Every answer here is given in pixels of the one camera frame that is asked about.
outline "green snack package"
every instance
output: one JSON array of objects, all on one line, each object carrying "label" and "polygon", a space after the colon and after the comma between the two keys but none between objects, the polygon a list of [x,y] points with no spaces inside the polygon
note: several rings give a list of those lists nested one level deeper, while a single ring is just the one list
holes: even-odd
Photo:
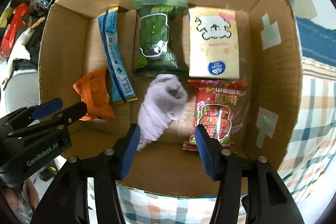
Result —
[{"label": "green snack package", "polygon": [[188,7],[187,0],[133,0],[140,17],[140,47],[135,76],[182,75],[171,49],[169,21]]}]

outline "yellow round label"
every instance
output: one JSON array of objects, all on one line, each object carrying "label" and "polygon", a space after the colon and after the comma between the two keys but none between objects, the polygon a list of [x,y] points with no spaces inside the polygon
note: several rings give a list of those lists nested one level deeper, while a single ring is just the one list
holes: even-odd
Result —
[{"label": "yellow round label", "polygon": [[142,67],[145,67],[145,65],[147,65],[146,58],[144,56],[142,56],[142,55],[139,55],[138,56],[138,60],[136,61],[135,67],[136,68],[142,68]]}]

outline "blue snack package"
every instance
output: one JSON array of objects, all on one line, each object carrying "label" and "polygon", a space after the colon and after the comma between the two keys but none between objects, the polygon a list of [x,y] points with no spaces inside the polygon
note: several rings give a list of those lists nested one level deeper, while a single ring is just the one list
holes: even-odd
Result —
[{"label": "blue snack package", "polygon": [[127,76],[118,46],[117,35],[118,7],[106,10],[97,17],[101,40],[107,57],[107,65],[112,78],[112,101],[116,104],[137,100]]}]

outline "checkered fabric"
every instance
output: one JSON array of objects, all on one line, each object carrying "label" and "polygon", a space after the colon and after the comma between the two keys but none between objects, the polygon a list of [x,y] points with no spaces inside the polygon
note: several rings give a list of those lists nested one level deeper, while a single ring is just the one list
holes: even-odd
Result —
[{"label": "checkered fabric", "polygon": [[[302,98],[297,124],[278,170],[296,202],[314,190],[336,152],[336,33],[309,20],[297,19],[297,25],[302,48]],[[215,197],[173,198],[117,188],[127,223],[208,224],[216,201]],[[238,224],[245,223],[245,218],[241,205]]]}]

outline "white goose toy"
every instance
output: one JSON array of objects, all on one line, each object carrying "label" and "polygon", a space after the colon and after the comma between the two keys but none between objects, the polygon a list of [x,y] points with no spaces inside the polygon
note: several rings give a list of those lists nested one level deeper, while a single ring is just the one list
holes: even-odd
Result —
[{"label": "white goose toy", "polygon": [[27,30],[25,30],[16,40],[12,52],[10,54],[10,57],[7,61],[6,71],[4,75],[4,80],[2,84],[8,83],[9,79],[11,78],[13,74],[13,61],[19,60],[19,59],[26,59],[30,60],[30,53],[26,49],[26,45],[29,42],[30,38],[32,37],[35,28],[40,25],[45,20],[45,17],[41,17],[38,21],[36,21],[33,25],[31,25]]}]

